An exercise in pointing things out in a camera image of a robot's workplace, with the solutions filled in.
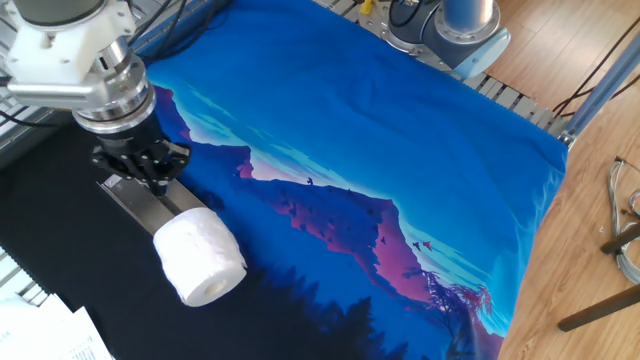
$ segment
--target black fabric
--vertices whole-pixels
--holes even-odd
[[[89,161],[96,142],[73,124],[0,173],[0,245],[72,310],[85,306],[118,360],[218,358],[206,334],[226,307],[182,305],[151,235],[97,185],[108,174]]]

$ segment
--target wooden floor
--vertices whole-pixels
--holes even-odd
[[[640,16],[639,0],[498,2],[513,38],[489,73],[547,107],[571,95]],[[500,359],[640,359],[640,304],[570,333],[556,328],[563,317],[632,285],[599,247],[611,233],[606,185],[613,158],[640,164],[639,102],[636,84],[604,108],[571,150],[567,177],[536,237]],[[627,168],[620,180],[622,207],[639,188],[640,174]],[[623,217],[623,224],[630,220]],[[640,261],[640,251],[633,256]]]

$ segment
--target cable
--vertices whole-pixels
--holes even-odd
[[[587,86],[587,84],[589,83],[589,81],[591,81],[591,79],[595,76],[595,74],[600,70],[600,68],[607,62],[607,60],[609,59],[609,57],[611,57],[611,55],[613,54],[613,52],[616,50],[616,48],[618,48],[618,46],[620,46],[620,44],[622,43],[622,41],[629,35],[629,33],[631,33],[631,31],[640,23],[640,17],[638,17],[638,19],[636,19],[636,21],[633,22],[633,24],[631,24],[631,26],[629,26],[629,28],[624,32],[624,34],[622,34],[622,36],[618,39],[618,41],[616,41],[616,43],[613,45],[613,47],[609,50],[609,52],[607,53],[607,55],[604,56],[604,58],[602,59],[602,61],[600,61],[600,63],[598,64],[598,66],[596,66],[596,68],[591,72],[591,74],[589,74],[589,76],[587,76],[587,78],[582,82],[582,84],[580,85],[580,87],[578,87],[578,89],[573,93],[573,95],[571,95],[571,97],[569,97],[568,99],[560,102],[560,104],[556,105],[556,107],[553,109],[553,111],[556,113],[555,117],[561,116],[560,114],[562,114],[562,112],[567,108],[567,106],[569,106],[569,104],[571,103],[571,101],[584,96],[588,93],[590,93],[591,91],[593,91],[594,88],[591,88],[589,90],[587,90],[585,93],[581,94],[580,91]]]
[[[634,191],[633,194],[629,196],[629,208],[634,214],[636,214],[637,218],[640,218],[640,212],[638,212],[638,209],[636,208],[636,201],[638,199],[640,199],[640,190]]]
[[[165,0],[158,11],[156,11],[156,13],[153,14],[153,16],[151,16],[149,20],[147,20],[142,26],[138,28],[138,30],[135,32],[135,34],[133,34],[133,36],[131,36],[127,43],[129,45],[132,45],[134,42],[138,41],[138,39],[140,39],[140,37],[151,27],[153,22],[156,21],[165,10],[167,10],[169,3],[171,3],[171,0]]]
[[[207,31],[215,30],[215,29],[219,28],[220,26],[224,25],[225,22],[227,22],[227,19],[229,19],[229,14],[231,13],[231,7],[233,6],[234,2],[235,2],[235,0],[231,0],[229,2],[229,5],[227,5],[227,12],[224,14],[224,18],[220,21],[220,23],[218,25],[214,25],[214,26],[208,28]]]
[[[155,56],[159,56],[160,54],[162,54],[162,51],[164,50],[164,47],[167,45],[167,43],[169,42],[169,39],[171,38],[171,35],[173,35],[173,30],[175,30],[176,25],[178,24],[178,21],[180,21],[180,17],[182,16],[182,12],[184,11],[184,7],[185,5],[187,5],[187,0],[182,0],[182,2],[180,3],[180,7],[178,8],[178,11],[176,12],[173,21],[171,21],[171,25],[169,26],[169,30],[167,30],[167,33],[164,36],[164,39],[162,40],[162,43],[160,44],[160,47],[158,47],[158,50],[156,51]]]
[[[416,5],[416,7],[413,9],[413,11],[411,12],[411,15],[409,15],[409,17],[405,21],[396,23],[395,20],[393,19],[393,9],[395,7],[394,5],[398,4],[400,1],[401,0],[392,0],[391,6],[389,6],[389,22],[391,23],[391,25],[397,28],[406,26],[408,23],[410,23],[411,20],[413,20],[413,18],[416,17],[416,14],[418,14],[418,11],[420,11],[420,7],[424,3],[424,0],[419,0],[418,5]]]
[[[11,81],[11,76],[0,77],[0,87],[7,87],[7,85],[9,85],[9,81]]]
[[[625,164],[631,165],[634,169],[640,172],[640,169],[638,169],[637,166],[629,164],[621,158],[616,158],[616,161],[611,166],[611,171],[609,172],[609,200],[611,201],[612,208],[611,223],[614,237],[620,235],[630,226],[636,224],[629,223],[625,225],[622,230],[620,229],[620,219],[618,218],[618,201],[616,200],[616,189],[618,187],[618,180],[620,179],[620,172]],[[618,263],[618,267],[620,268],[620,271],[622,271],[624,276],[626,276],[629,281],[637,285],[640,284],[640,269],[627,256],[628,247],[629,244],[625,244],[620,249],[619,254],[616,256],[616,262]]]
[[[200,37],[202,35],[204,35],[205,32],[207,32],[207,29],[209,28],[209,25],[211,24],[211,21],[213,20],[213,18],[216,15],[216,3],[217,0],[214,1],[213,5],[211,5],[211,10],[209,10],[209,15],[207,15],[207,19],[204,21],[204,24],[202,25],[202,27],[200,28],[200,30],[198,30],[198,32],[193,35],[191,37],[191,39],[189,39],[189,41],[187,41],[187,43],[185,43],[184,45],[180,46],[178,49],[173,50],[171,52],[168,52],[166,54],[160,55],[160,56],[156,56],[154,60],[164,60],[164,59],[168,59],[171,57],[174,57],[180,53],[182,53],[183,51],[187,50],[188,48],[191,47],[191,45],[193,45],[196,41],[198,41],[198,39],[200,39]]]
[[[616,97],[618,97],[620,94],[622,94],[623,92],[625,92],[627,89],[629,89],[630,87],[632,87],[633,85],[635,85],[635,83],[637,83],[637,82],[638,82],[638,80],[640,80],[640,74],[638,74],[635,78],[633,78],[633,80],[629,81],[629,83],[627,83],[627,85],[625,85],[625,86],[623,86],[622,88],[620,88],[620,90],[616,91],[616,92],[613,94],[613,96],[611,96],[611,99],[609,99],[609,101],[611,101],[611,100],[615,99],[615,98],[616,98]],[[585,91],[585,92],[583,92],[583,93],[581,93],[581,94],[578,94],[578,96],[577,96],[577,97],[584,96],[584,95],[586,95],[586,94],[588,94],[588,93],[592,92],[592,91],[593,91],[593,89],[595,89],[595,87],[592,87],[591,89],[589,89],[589,90],[587,90],[587,91]],[[574,111],[574,112],[570,112],[570,113],[566,113],[566,114],[562,114],[562,115],[560,115],[560,116],[562,116],[562,117],[567,117],[567,116],[573,116],[573,115],[575,115],[575,114],[576,114],[576,111]]]
[[[60,127],[60,125],[58,124],[40,124],[40,123],[30,123],[28,121],[22,121],[22,120],[18,120],[16,119],[14,116],[7,114],[6,112],[0,110],[0,116],[4,117],[6,120],[9,120],[11,122],[14,122],[18,125],[22,125],[22,126],[26,126],[26,127],[33,127],[33,128],[53,128],[53,127]]]

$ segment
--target white sheet of paper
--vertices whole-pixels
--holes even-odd
[[[12,328],[0,343],[0,359],[112,359],[84,307],[71,314],[57,296],[46,302],[49,304],[43,304],[44,308],[25,308],[22,315],[14,317]]]

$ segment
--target toilet paper roll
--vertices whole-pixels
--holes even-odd
[[[207,208],[176,216],[156,232],[153,244],[167,279],[188,306],[218,299],[246,275],[235,237]]]

